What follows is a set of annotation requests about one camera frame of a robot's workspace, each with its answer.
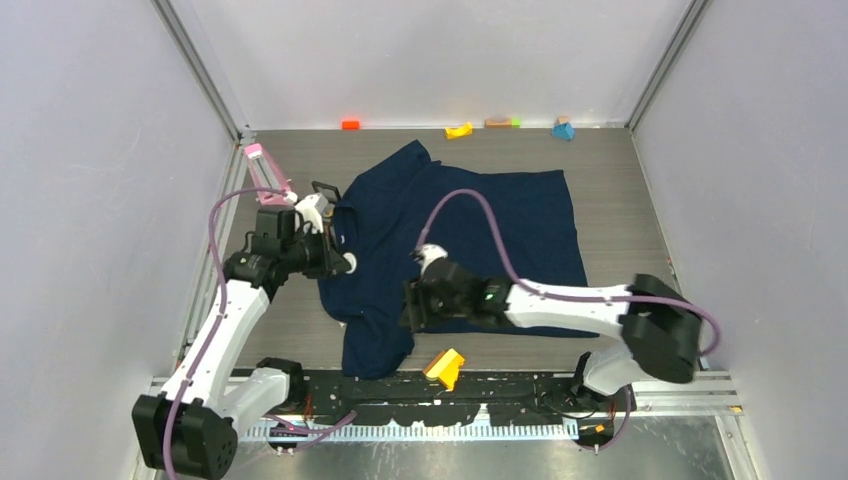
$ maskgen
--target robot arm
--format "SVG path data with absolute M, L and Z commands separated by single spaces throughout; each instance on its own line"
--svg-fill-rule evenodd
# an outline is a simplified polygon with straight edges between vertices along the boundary
M 587 301 L 553 300 L 527 291 L 506 277 L 483 279 L 447 258 L 438 245 L 414 252 L 421 275 L 404 284 L 405 308 L 401 325 L 416 332 L 455 317 L 497 330 L 511 327 L 557 327 L 595 332 L 620 340 L 602 352 L 584 354 L 571 389 L 573 402 L 596 408 L 605 398 L 639 380 L 688 383 L 695 373 L 701 319 L 673 307 L 622 301 L 593 302 L 593 298 L 633 295 L 684 300 L 650 275 L 637 275 L 633 284 L 604 288 L 544 285 L 525 280 L 537 291 Z
M 315 193 L 294 207 L 268 204 L 259 209 L 250 248 L 224 262 L 228 301 L 218 329 L 213 331 L 220 292 L 176 373 L 158 395 L 141 395 L 133 407 L 133 424 L 147 466 L 164 468 L 168 412 L 198 358 L 171 437 L 171 456 L 178 473 L 221 478 L 232 463 L 238 439 L 248 428 L 274 407 L 296 407 L 305 398 L 300 364 L 277 358 L 262 360 L 233 391 L 225 393 L 225 387 L 248 335 L 291 273 L 326 278 L 355 268 L 355 259 L 340 254 L 332 235 L 325 232 L 328 208 L 326 197 Z

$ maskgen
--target black base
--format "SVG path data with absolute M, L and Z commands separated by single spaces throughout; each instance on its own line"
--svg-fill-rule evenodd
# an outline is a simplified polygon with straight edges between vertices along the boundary
M 250 370 L 233 374 L 248 376 Z M 622 389 L 587 408 L 571 400 L 575 381 L 567 374 L 552 372 L 460 372 L 453 392 L 419 371 L 397 372 L 380 380 L 357 380 L 332 370 L 306 370 L 304 376 L 312 395 L 312 415 L 316 423 L 325 425 L 336 423 L 351 410 L 357 412 L 355 425 L 380 426 L 392 420 L 401 426 L 413 422 L 467 425 L 482 404 L 487 405 L 492 426 L 555 425 L 563 416 L 581 417 L 593 410 L 603 415 L 613 401 L 622 412 L 625 402 Z M 292 412 L 280 408 L 272 413 Z
M 164 396 L 141 395 L 133 406 L 139 448 L 150 468 L 165 469 L 162 445 L 171 404 Z M 179 406 L 171 437 L 175 471 L 218 480 L 232 465 L 237 446 L 238 438 L 229 418 L 222 419 L 199 401 Z

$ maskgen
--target white wall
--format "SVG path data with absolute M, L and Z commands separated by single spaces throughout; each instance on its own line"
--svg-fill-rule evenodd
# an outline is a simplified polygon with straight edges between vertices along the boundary
M 494 115 L 621 125 L 688 5 L 181 0 L 181 11 L 187 2 L 192 36 L 212 46 L 204 58 L 253 129 L 338 128 L 349 115 L 372 127 Z
M 0 45 L 0 471 L 123 480 L 232 147 L 150 2 L 5 2 Z
M 636 139 L 776 479 L 848 471 L 848 4 L 713 2 Z

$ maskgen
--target pink object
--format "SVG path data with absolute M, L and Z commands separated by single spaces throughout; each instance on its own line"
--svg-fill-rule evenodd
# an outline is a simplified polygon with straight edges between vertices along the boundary
M 286 192 L 286 195 L 258 192 L 259 203 L 262 205 L 292 205 L 297 201 L 297 197 L 289 187 L 289 180 L 280 170 L 277 162 L 274 161 L 274 157 L 262 148 L 262 145 L 258 143 L 248 145 L 245 147 L 244 153 L 247 155 L 247 166 L 250 170 L 250 176 L 253 178 L 254 186 Z

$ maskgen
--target gray floor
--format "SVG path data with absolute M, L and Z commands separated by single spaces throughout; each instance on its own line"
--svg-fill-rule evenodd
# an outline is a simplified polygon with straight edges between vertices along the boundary
M 572 142 L 541 129 L 478 130 L 451 141 L 441 130 L 275 131 L 258 137 L 298 192 L 311 191 L 312 180 L 344 192 L 356 175 L 414 139 L 434 159 L 481 173 L 564 170 L 589 284 L 627 283 L 637 272 L 671 284 L 665 246 L 625 129 L 578 130 Z M 229 251 L 253 228 L 256 208 L 250 197 L 239 202 Z M 343 335 L 321 307 L 315 282 L 292 276 L 253 330 L 238 364 L 278 356 L 306 368 L 339 368 Z M 439 351 L 456 348 L 468 369 L 569 370 L 583 352 L 608 344 L 607 339 L 422 334 L 401 368 L 423 369 Z

